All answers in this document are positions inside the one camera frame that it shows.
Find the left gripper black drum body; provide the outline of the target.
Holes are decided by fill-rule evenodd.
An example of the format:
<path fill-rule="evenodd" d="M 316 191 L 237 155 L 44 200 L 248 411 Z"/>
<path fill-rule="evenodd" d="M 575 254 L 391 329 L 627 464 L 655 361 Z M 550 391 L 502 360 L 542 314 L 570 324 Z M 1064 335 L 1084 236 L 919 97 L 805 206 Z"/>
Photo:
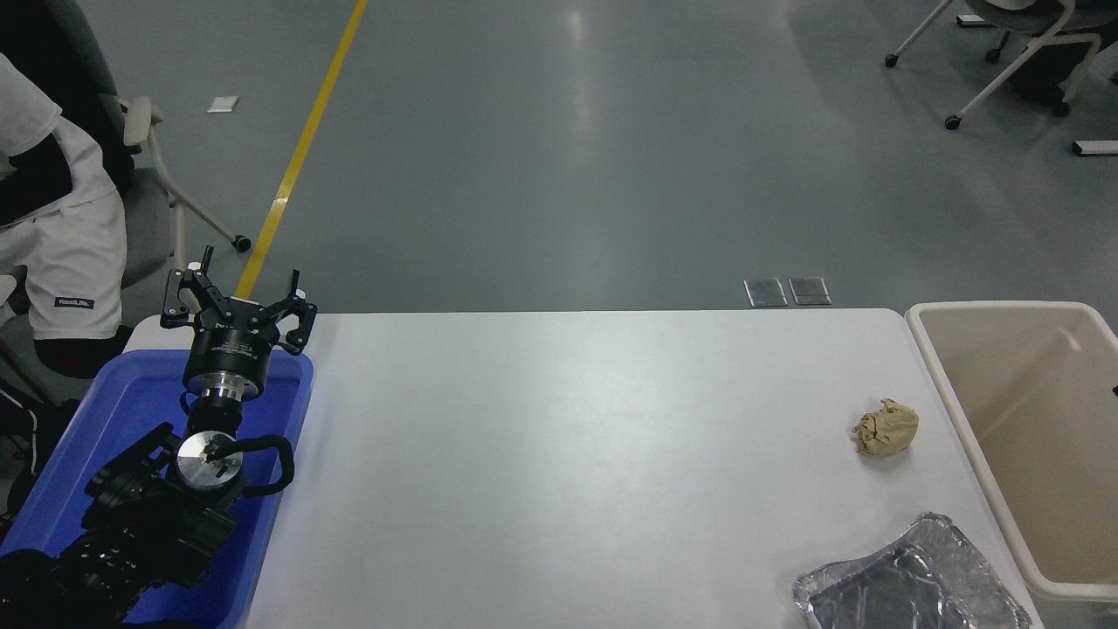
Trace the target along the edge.
<path fill-rule="evenodd" d="M 231 323 L 208 311 L 199 315 L 183 385 L 200 385 L 201 378 L 218 373 L 243 377 L 252 385 L 266 382 L 271 354 L 280 339 L 276 320 L 265 317 L 264 308 L 249 301 L 233 301 L 229 309 Z"/>

